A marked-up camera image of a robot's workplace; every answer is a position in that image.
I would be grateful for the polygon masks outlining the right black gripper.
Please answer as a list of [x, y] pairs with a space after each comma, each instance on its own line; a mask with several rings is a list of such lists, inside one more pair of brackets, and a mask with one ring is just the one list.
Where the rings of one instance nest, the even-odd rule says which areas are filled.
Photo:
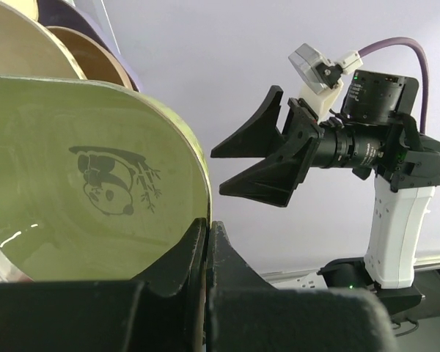
[[393, 191], [440, 186], [440, 142], [411, 116], [418, 89], [412, 77], [357, 70], [340, 112], [323, 122], [304, 99], [289, 100], [284, 144], [276, 126], [283, 90], [271, 86], [256, 112], [210, 152], [264, 158], [224, 181], [219, 193], [284, 208], [312, 167], [351, 169], [362, 180], [375, 173]]

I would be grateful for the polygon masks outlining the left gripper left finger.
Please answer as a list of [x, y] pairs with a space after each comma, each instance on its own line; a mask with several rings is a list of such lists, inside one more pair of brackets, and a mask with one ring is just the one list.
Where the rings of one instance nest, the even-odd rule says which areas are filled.
[[200, 351], [207, 222], [129, 280], [0, 283], [0, 351]]

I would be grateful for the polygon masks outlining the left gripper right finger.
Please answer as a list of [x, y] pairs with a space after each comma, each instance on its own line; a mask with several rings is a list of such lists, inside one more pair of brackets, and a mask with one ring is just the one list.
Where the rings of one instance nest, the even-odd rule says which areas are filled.
[[279, 290], [237, 253], [224, 224], [208, 245], [208, 351], [398, 351], [383, 304], [366, 290]]

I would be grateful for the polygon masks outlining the green square plate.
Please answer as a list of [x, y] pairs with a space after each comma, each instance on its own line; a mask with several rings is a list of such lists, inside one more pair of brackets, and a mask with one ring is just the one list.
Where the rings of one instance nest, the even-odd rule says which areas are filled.
[[202, 149], [157, 100], [0, 76], [0, 277], [130, 279], [212, 219]]

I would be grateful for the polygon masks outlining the brown square plate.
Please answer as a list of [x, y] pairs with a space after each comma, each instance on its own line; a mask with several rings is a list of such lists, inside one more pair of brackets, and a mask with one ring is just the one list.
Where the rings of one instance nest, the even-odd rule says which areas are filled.
[[135, 90], [118, 59], [95, 40], [62, 26], [48, 26], [47, 29], [63, 42], [89, 80], [119, 84]]

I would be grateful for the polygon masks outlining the purple square plate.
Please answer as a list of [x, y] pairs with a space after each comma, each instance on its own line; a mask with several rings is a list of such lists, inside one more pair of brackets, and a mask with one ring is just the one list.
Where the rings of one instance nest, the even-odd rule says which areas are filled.
[[85, 12], [61, 0], [37, 0], [38, 22], [44, 26], [61, 26], [74, 29], [93, 39], [109, 51], [123, 66], [132, 88], [141, 92], [142, 83], [131, 66], [123, 59], [116, 45], [110, 41], [100, 26]]

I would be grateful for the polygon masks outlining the cream square plate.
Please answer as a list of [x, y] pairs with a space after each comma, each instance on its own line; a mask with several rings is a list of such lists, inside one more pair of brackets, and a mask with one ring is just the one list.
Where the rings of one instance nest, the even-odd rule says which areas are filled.
[[74, 56], [38, 18], [36, 1], [0, 1], [0, 75], [85, 79]]

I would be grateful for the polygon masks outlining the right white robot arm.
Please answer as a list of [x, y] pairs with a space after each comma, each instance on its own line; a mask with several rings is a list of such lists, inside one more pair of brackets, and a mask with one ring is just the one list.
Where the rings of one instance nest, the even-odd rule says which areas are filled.
[[273, 85], [259, 109], [214, 147], [214, 158], [256, 158], [223, 182], [222, 195], [288, 205], [309, 169], [347, 168], [374, 179], [367, 252], [319, 270], [327, 287], [373, 288], [390, 315], [418, 305], [415, 251], [428, 204], [440, 186], [440, 141], [411, 116], [418, 80], [357, 70], [339, 112], [320, 121], [308, 98], [291, 98], [283, 129], [276, 121], [283, 91]]

